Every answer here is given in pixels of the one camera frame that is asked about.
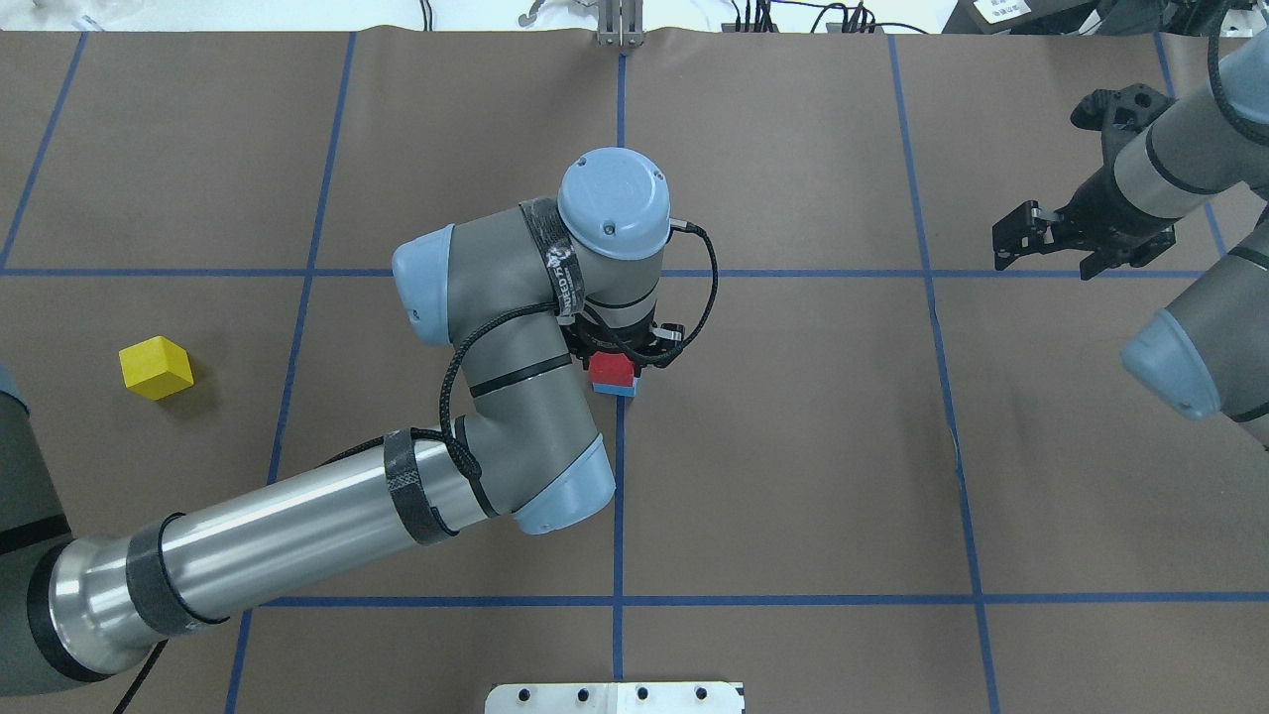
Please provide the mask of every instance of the metal mount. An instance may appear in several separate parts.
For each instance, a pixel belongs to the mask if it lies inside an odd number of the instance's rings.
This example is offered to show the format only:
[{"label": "metal mount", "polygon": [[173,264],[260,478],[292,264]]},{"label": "metal mount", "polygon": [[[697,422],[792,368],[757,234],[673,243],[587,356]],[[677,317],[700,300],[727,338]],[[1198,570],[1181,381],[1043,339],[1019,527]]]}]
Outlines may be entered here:
[{"label": "metal mount", "polygon": [[599,30],[595,39],[605,47],[643,44],[643,0],[598,0]]},{"label": "metal mount", "polygon": [[[572,0],[582,8],[595,8],[599,27],[595,41],[605,47],[638,47],[643,44],[643,0]],[[520,15],[520,27],[538,19],[546,0],[533,0],[529,11]]]},{"label": "metal mount", "polygon": [[744,714],[739,682],[584,682],[494,687],[485,714]]}]

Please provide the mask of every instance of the sticker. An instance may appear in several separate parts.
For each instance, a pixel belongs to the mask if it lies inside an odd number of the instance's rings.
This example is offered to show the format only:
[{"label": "sticker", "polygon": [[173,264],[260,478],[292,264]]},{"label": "sticker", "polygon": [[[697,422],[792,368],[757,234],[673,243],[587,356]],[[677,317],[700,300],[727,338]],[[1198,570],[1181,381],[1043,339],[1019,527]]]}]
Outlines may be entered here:
[{"label": "sticker", "polygon": [[973,6],[989,24],[1020,18],[1030,11],[1025,0],[973,0]]}]

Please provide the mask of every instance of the robotic arm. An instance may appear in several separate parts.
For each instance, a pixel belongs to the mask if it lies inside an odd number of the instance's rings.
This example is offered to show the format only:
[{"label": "robotic arm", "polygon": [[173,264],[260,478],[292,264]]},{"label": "robotic arm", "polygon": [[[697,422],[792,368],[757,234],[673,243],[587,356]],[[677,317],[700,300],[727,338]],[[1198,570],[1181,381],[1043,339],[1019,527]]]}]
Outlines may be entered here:
[{"label": "robotic arm", "polygon": [[[1179,101],[1132,85],[1098,90],[1071,114],[1101,131],[1104,165],[1056,212],[1023,203],[992,227],[996,269],[1022,255],[1090,251],[1080,276],[1140,268],[1175,242],[1173,223],[1236,183],[1269,200],[1269,33],[1216,66]],[[1269,221],[1133,339],[1124,368],[1188,420],[1223,412],[1269,449]]]},{"label": "robotic arm", "polygon": [[[392,269],[415,330],[431,344],[466,335],[442,426],[392,432],[131,538],[72,539],[0,369],[0,696],[104,680],[160,640],[486,519],[514,514],[544,534],[603,509],[613,473],[567,368],[596,350],[664,367],[699,332],[652,321],[671,227],[709,246],[669,209],[648,159],[599,148],[569,169],[558,198],[402,245]],[[450,421],[459,365],[475,413]]]}]

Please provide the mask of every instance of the cable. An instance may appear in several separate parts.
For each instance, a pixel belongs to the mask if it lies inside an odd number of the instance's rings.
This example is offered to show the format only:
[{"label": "cable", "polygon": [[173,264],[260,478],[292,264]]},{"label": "cable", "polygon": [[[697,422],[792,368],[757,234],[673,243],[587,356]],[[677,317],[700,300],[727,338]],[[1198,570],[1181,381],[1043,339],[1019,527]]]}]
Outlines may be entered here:
[{"label": "cable", "polygon": [[1269,134],[1256,131],[1251,122],[1239,115],[1237,109],[1230,104],[1230,98],[1225,93],[1225,82],[1221,81],[1221,28],[1225,27],[1225,15],[1233,6],[1235,0],[1225,0],[1217,9],[1218,22],[1212,24],[1212,33],[1207,38],[1207,80],[1212,85],[1212,96],[1221,109],[1221,115],[1230,122],[1233,131],[1244,138],[1260,146],[1269,146]]},{"label": "cable", "polygon": [[159,656],[162,654],[164,648],[168,647],[168,640],[159,642],[155,648],[150,651],[150,657],[146,658],[146,663],[141,666],[141,671],[137,672],[136,678],[132,680],[132,686],[128,691],[123,692],[123,699],[119,700],[118,706],[114,708],[114,714],[123,714],[123,711],[132,704],[132,698],[137,695],[137,690],[141,689],[142,682],[150,676],[150,670],[155,668],[155,662]]},{"label": "cable", "polygon": [[585,309],[586,316],[590,317],[593,322],[599,325],[599,328],[603,330],[604,336],[607,336],[610,342],[617,345],[617,347],[621,349],[622,354],[624,354],[631,363],[634,363],[641,368],[670,367],[670,363],[674,363],[676,356],[679,354],[683,354],[683,350],[687,349],[688,345],[692,344],[694,339],[697,339],[698,334],[700,334],[700,330],[706,326],[706,321],[709,320],[709,312],[713,311],[714,298],[718,295],[718,256],[714,255],[713,242],[709,240],[709,233],[707,233],[703,227],[690,222],[684,223],[683,227],[671,226],[670,230],[675,230],[679,232],[690,232],[697,235],[698,237],[700,237],[702,242],[706,243],[706,251],[709,252],[709,298],[706,301],[706,308],[700,312],[700,321],[697,322],[697,326],[692,330],[692,334],[689,334],[687,339],[680,341],[678,345],[675,345],[665,354],[642,354],[637,351],[633,346],[631,346],[628,341],[622,339],[621,335],[618,335],[617,331],[613,330],[613,327],[610,327],[608,322],[604,321],[604,318],[599,315],[598,311],[595,311],[594,307],[588,304]]},{"label": "cable", "polygon": [[453,460],[454,467],[457,467],[458,472],[467,479],[480,477],[480,463],[477,463],[476,458],[472,457],[467,445],[458,441],[454,436],[454,426],[449,421],[449,397],[454,389],[454,380],[458,379],[458,369],[463,365],[463,356],[467,355],[467,350],[476,344],[477,339],[485,336],[499,325],[525,315],[553,312],[556,307],[556,302],[551,301],[508,309],[506,312],[503,312],[501,315],[476,327],[458,346],[454,347],[454,355],[449,360],[449,368],[445,370],[445,379],[440,383],[440,430],[445,436],[444,441],[445,449],[449,450],[449,459]]},{"label": "cable", "polygon": [[[808,3],[798,3],[798,5],[808,5]],[[829,10],[832,10],[832,9],[841,10],[841,25],[845,27],[845,24],[846,24],[846,13],[850,11],[850,8],[846,8],[841,3],[832,3],[832,4],[829,4],[829,5],[816,5],[816,6],[820,8],[820,14],[816,15],[815,16],[815,22],[811,23],[811,34],[815,34],[815,30],[820,29],[820,20],[824,19],[824,14],[827,13]]]},{"label": "cable", "polygon": [[[463,365],[463,356],[467,355],[467,350],[470,350],[480,337],[485,336],[499,325],[509,322],[516,317],[523,317],[525,315],[534,315],[538,312],[553,312],[555,308],[556,308],[555,302],[539,302],[537,304],[525,304],[524,307],[508,309],[506,312],[503,312],[501,315],[489,320],[483,325],[472,330],[472,332],[467,335],[467,337],[463,339],[463,341],[454,347],[454,355],[449,360],[449,367],[445,369],[445,379],[440,383],[440,403],[438,407],[438,412],[440,413],[442,431],[438,432],[435,430],[411,429],[410,438],[414,441],[428,440],[428,441],[439,441],[444,444],[445,451],[449,453],[449,460],[454,463],[454,468],[458,469],[458,473],[462,474],[463,478],[467,479],[480,478],[481,476],[480,462],[477,462],[476,457],[472,455],[470,449],[467,449],[467,445],[459,441],[458,438],[454,435],[454,427],[449,419],[449,405],[454,391],[454,380],[458,379],[458,370]],[[341,454],[338,454],[327,459],[325,463],[322,463],[322,467],[327,464],[334,464],[335,462],[340,462],[343,459],[348,459],[349,457],[357,457],[358,454],[369,451],[371,449],[382,445],[383,445],[383,438],[382,436],[374,438],[369,441],[354,446],[353,449],[349,449]]]},{"label": "cable", "polygon": [[930,34],[929,32],[926,32],[926,30],[924,30],[924,29],[921,29],[921,28],[919,28],[916,25],[910,25],[907,23],[872,23],[872,24],[864,25],[863,29],[860,29],[860,32],[864,32],[864,30],[869,30],[871,32],[873,28],[878,28],[878,27],[902,27],[902,28],[907,28],[907,29],[911,29],[911,30],[916,30],[916,32],[919,32],[921,34]]}]

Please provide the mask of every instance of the electrical wire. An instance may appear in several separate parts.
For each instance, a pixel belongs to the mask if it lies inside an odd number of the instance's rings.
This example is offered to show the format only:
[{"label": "electrical wire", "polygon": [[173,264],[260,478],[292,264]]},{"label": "electrical wire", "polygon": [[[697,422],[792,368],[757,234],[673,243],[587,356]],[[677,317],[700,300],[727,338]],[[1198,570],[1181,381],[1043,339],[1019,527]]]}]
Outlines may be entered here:
[{"label": "electrical wire", "polygon": [[1212,96],[1216,99],[1216,105],[1221,109],[1221,115],[1225,117],[1225,120],[1230,122],[1233,131],[1253,143],[1269,146],[1269,134],[1256,131],[1251,126],[1251,122],[1239,114],[1237,109],[1230,104],[1230,96],[1225,91],[1225,82],[1221,81],[1221,28],[1225,27],[1223,18],[1230,11],[1230,8],[1233,6],[1233,3],[1235,0],[1225,0],[1217,8],[1218,22],[1212,24],[1212,33],[1207,38],[1207,79],[1212,86]]},{"label": "electrical wire", "polygon": [[168,640],[159,642],[155,644],[154,649],[150,651],[150,657],[146,658],[146,663],[141,666],[141,671],[137,672],[136,678],[132,680],[132,686],[128,691],[123,692],[123,699],[114,708],[114,714],[123,714],[128,705],[132,704],[132,698],[137,695],[141,689],[142,682],[150,676],[150,671],[155,668],[155,662],[159,661],[159,656],[162,654],[164,648],[168,647]]},{"label": "electrical wire", "polygon": [[706,251],[709,252],[709,298],[706,299],[706,308],[700,312],[700,320],[697,322],[697,326],[683,341],[664,354],[643,354],[631,346],[628,341],[622,339],[621,335],[617,334],[617,330],[610,327],[594,307],[588,304],[585,308],[586,316],[599,326],[599,328],[604,332],[604,336],[608,337],[608,341],[614,344],[631,363],[641,368],[670,367],[670,363],[674,363],[679,354],[683,354],[683,350],[687,349],[688,345],[697,339],[697,335],[700,334],[700,330],[704,328],[706,321],[709,320],[709,312],[713,311],[714,298],[718,295],[718,256],[714,254],[709,233],[707,233],[703,227],[690,222],[685,223],[683,227],[674,226],[670,230],[678,232],[690,232],[698,236],[700,241],[704,242]]},{"label": "electrical wire", "polygon": [[[458,473],[462,474],[463,478],[467,479],[480,478],[481,476],[480,462],[477,462],[476,457],[471,453],[470,449],[467,449],[467,445],[459,441],[458,438],[454,435],[454,427],[449,419],[449,406],[454,391],[454,380],[458,379],[458,370],[462,368],[463,359],[467,355],[467,351],[472,347],[472,345],[475,345],[476,341],[480,340],[480,337],[485,336],[495,327],[505,322],[509,322],[516,317],[523,317],[525,315],[534,315],[538,312],[552,312],[555,311],[555,308],[556,308],[555,302],[539,302],[537,304],[525,304],[524,307],[508,309],[506,312],[503,312],[501,315],[489,320],[483,325],[472,330],[472,332],[467,335],[467,337],[463,339],[462,342],[459,342],[454,347],[454,355],[449,360],[449,367],[445,369],[445,379],[440,383],[440,401],[437,411],[439,412],[440,416],[442,431],[411,429],[410,438],[414,441],[428,440],[428,441],[439,441],[444,444],[445,451],[449,453],[449,460],[454,463],[454,468],[458,469]],[[334,464],[335,462],[340,462],[343,459],[348,459],[349,457],[357,457],[358,454],[369,451],[371,449],[382,445],[383,445],[383,438],[382,436],[374,438],[336,457],[327,459],[326,462],[322,463],[322,467],[327,464]]]},{"label": "electrical wire", "polygon": [[901,27],[921,34],[930,34],[929,32],[907,23],[879,23],[877,22],[877,15],[859,3],[854,8],[848,8],[844,3],[829,3],[827,5],[820,3],[806,3],[805,0],[766,0],[768,5],[775,3],[778,5],[799,5],[802,8],[819,8],[820,14],[816,15],[815,23],[811,24],[811,32],[820,29],[820,22],[824,20],[824,15],[829,10],[841,10],[841,32],[848,34],[867,33],[871,34],[879,27]]},{"label": "electrical wire", "polygon": [[869,32],[871,33],[873,30],[873,28],[878,28],[878,27],[902,27],[902,28],[907,28],[907,29],[919,32],[921,34],[930,34],[929,32],[926,32],[926,30],[924,30],[924,29],[921,29],[921,28],[919,28],[916,25],[910,25],[907,23],[871,23],[871,24],[864,25],[859,32]]},{"label": "electrical wire", "polygon": [[[798,4],[799,5],[806,5],[807,3],[798,3]],[[829,5],[816,5],[816,6],[820,8],[820,14],[816,15],[815,16],[815,22],[811,23],[811,34],[815,34],[815,30],[820,28],[820,20],[824,19],[825,13],[827,13],[829,10],[834,10],[834,9],[841,10],[841,25],[845,27],[845,24],[846,24],[846,13],[850,11],[850,8],[846,8],[841,3],[831,3]]]}]

